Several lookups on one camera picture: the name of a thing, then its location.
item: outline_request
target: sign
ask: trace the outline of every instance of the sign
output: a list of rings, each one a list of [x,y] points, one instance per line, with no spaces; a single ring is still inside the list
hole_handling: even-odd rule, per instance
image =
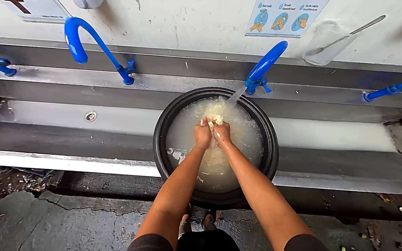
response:
[[[256,0],[246,36],[301,37],[329,0]]]
[[[57,0],[1,0],[27,22],[64,23],[71,15]]]

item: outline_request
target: clear glass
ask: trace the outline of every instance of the clear glass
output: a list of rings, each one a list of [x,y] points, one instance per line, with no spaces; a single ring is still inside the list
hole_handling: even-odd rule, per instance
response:
[[[348,37],[327,48],[324,48],[343,36]],[[310,43],[306,47],[302,58],[313,65],[327,65],[343,49],[353,42],[355,38],[356,35],[350,35],[342,26],[339,26],[334,22],[324,21],[317,27],[317,30],[313,35],[313,39],[311,39]]]

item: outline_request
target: white wall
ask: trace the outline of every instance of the white wall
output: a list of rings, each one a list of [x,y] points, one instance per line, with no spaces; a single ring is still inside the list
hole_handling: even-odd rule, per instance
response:
[[[255,0],[106,0],[83,10],[60,0],[71,15],[93,25],[107,44],[263,55],[282,40],[245,37]],[[315,26],[336,20],[353,30],[387,14],[335,60],[402,65],[402,1],[330,0],[302,38],[288,38],[283,57],[299,58]],[[94,43],[81,32],[82,42]],[[0,2],[0,37],[64,41],[63,25],[26,23]]]

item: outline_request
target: black bowl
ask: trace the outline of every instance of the black bowl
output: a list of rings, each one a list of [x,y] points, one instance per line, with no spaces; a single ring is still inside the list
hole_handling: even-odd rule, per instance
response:
[[[180,95],[165,108],[161,117],[159,117],[153,135],[154,160],[164,180],[167,180],[174,170],[168,160],[165,142],[168,129],[176,115],[178,115],[183,108],[195,101],[218,96],[229,98],[234,93],[235,92],[230,89],[221,87],[198,88]],[[268,179],[272,180],[276,174],[279,159],[279,146],[276,131],[274,127],[272,127],[272,123],[265,112],[249,98],[241,96],[237,103],[248,112],[260,128],[263,139],[263,157],[261,158],[258,169],[265,174]],[[195,189],[192,194],[191,203],[198,207],[217,210],[243,208],[248,204],[241,188],[225,193],[209,193]]]

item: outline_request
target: metal spoon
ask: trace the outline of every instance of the metal spoon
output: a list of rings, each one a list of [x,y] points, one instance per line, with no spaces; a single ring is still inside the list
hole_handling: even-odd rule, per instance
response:
[[[325,46],[325,47],[316,48],[316,49],[312,49],[312,50],[307,51],[307,52],[305,53],[305,55],[307,55],[307,56],[312,56],[312,55],[319,54],[319,53],[323,52],[323,50],[325,50],[326,48],[332,46],[333,44],[338,43],[338,42],[344,40],[345,38],[349,37],[350,35],[354,35],[354,34],[360,32],[360,31],[362,31],[362,30],[364,30],[364,29],[366,29],[366,28],[368,28],[368,27],[370,27],[370,26],[376,24],[377,22],[383,20],[384,18],[385,18],[385,15],[382,15],[382,16],[378,17],[377,19],[371,21],[370,23],[367,23],[366,25],[361,26],[360,28],[357,28],[357,29],[355,29],[354,31],[350,32],[349,35],[345,35],[345,36],[339,38],[338,40],[336,40],[336,41],[330,43],[329,45],[327,45],[327,46]]]

